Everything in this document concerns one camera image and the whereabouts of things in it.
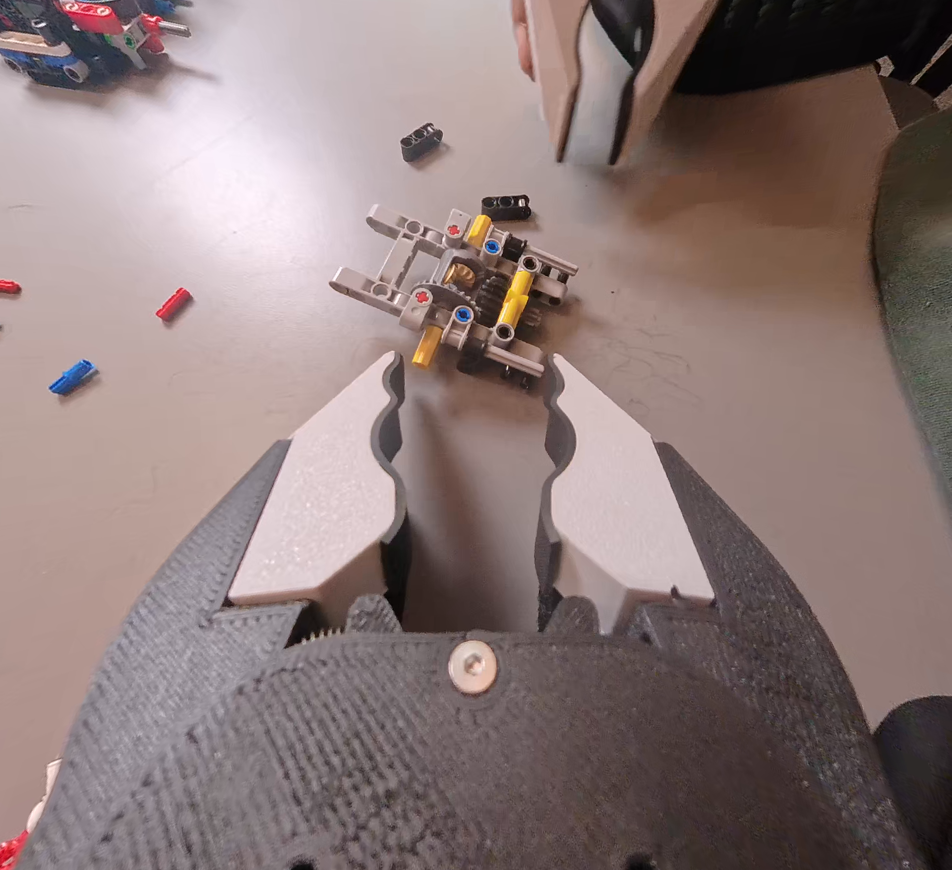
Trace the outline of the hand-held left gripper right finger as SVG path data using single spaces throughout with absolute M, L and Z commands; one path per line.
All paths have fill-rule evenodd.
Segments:
M 595 629 L 625 630 L 644 603 L 716 599 L 655 440 L 564 356 L 549 357 L 537 527 L 538 626 L 561 602 L 594 606 Z

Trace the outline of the cluster of red white lego pieces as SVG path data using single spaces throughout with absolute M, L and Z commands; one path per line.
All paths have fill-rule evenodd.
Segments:
M 15 868 L 19 856 L 27 843 L 31 833 L 35 830 L 38 825 L 41 816 L 44 813 L 46 805 L 49 801 L 51 793 L 54 789 L 54 783 L 56 781 L 57 775 L 59 773 L 60 767 L 62 764 L 62 758 L 58 757 L 53 761 L 49 762 L 46 767 L 45 775 L 45 789 L 43 796 L 40 801 L 32 808 L 30 815 L 28 816 L 25 829 L 16 837 L 5 840 L 1 844 L 1 868 L 2 869 L 12 869 Z

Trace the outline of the grey lego gear assembly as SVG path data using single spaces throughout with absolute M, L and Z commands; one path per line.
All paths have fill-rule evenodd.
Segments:
M 452 210 L 440 230 L 380 205 L 365 221 L 392 241 L 381 269 L 340 268 L 329 284 L 416 332 L 412 364 L 427 368 L 447 348 L 464 374 L 497 364 L 524 389 L 544 375 L 544 354 L 525 334 L 545 307 L 565 303 L 575 264 L 503 227 L 521 222 L 494 222 L 481 210 Z

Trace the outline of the dark rounded object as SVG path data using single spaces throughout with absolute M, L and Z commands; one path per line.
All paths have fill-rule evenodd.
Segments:
M 951 697 L 895 707 L 874 741 L 892 798 L 929 868 L 951 867 Z

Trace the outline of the blue lego pin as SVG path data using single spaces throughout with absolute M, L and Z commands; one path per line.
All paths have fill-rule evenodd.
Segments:
M 88 359 L 81 359 L 68 367 L 49 385 L 49 391 L 57 397 L 67 397 L 85 384 L 89 383 L 98 373 L 98 367 Z

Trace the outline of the person's green sweater torso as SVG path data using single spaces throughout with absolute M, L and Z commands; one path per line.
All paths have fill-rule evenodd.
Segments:
M 887 339 L 922 439 L 951 483 L 951 112 L 905 127 L 880 178 L 872 255 Z

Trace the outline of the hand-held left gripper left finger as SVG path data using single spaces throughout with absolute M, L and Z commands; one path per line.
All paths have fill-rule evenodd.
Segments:
M 293 434 L 237 569 L 236 605 L 402 606 L 409 578 L 403 356 L 381 356 Z

